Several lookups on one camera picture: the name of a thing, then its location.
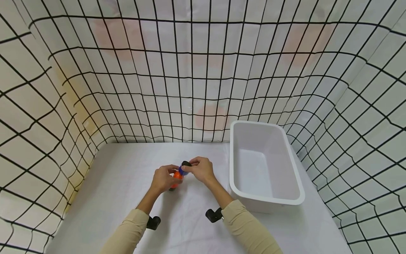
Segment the forearm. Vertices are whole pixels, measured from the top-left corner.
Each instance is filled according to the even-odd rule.
[[[239,200],[229,203],[221,213],[224,224],[248,254],[282,254],[273,236]]]
[[[132,254],[144,235],[149,213],[159,195],[158,191],[149,189],[137,208],[131,210],[126,219],[107,240],[100,254]]]
[[[211,191],[221,209],[226,208],[234,200],[215,178],[208,180],[205,185]]]
[[[138,204],[136,209],[143,211],[144,213],[148,214],[151,212],[153,204],[158,199],[160,192],[150,188],[141,202]]]
[[[147,227],[149,215],[139,209],[131,210],[104,244],[100,254],[132,254]]]

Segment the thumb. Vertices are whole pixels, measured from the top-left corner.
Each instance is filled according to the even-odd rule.
[[[193,173],[194,167],[182,166],[182,170],[185,172]]]

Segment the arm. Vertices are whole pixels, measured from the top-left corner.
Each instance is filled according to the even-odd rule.
[[[138,242],[141,240],[149,213],[155,201],[161,193],[169,190],[173,184],[181,184],[182,180],[173,178],[171,173],[175,173],[177,166],[167,165],[155,170],[151,187],[138,204],[136,209],[131,210],[125,220],[118,226],[113,235],[107,240],[100,254],[132,254]]]
[[[269,231],[221,186],[213,173],[213,164],[207,158],[196,157],[192,167],[182,169],[191,172],[213,193],[220,205],[224,224],[249,254],[282,254],[278,243]]]

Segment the person's left hand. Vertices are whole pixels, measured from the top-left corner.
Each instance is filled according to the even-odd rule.
[[[176,165],[166,165],[155,170],[151,183],[151,189],[161,194],[169,190],[172,185],[181,184],[181,179],[173,178],[170,175],[171,173],[175,173],[177,168],[178,166]]]

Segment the hand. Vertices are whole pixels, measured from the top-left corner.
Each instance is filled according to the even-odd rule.
[[[177,168],[178,166],[176,165],[166,165],[155,170],[150,189],[161,194],[169,190],[172,185],[181,184],[181,179],[173,178],[170,175],[171,173],[175,173]]]
[[[182,170],[192,173],[197,180],[207,185],[211,181],[217,181],[213,173],[213,163],[205,157],[196,157],[189,161],[192,164],[189,166],[182,166]]]

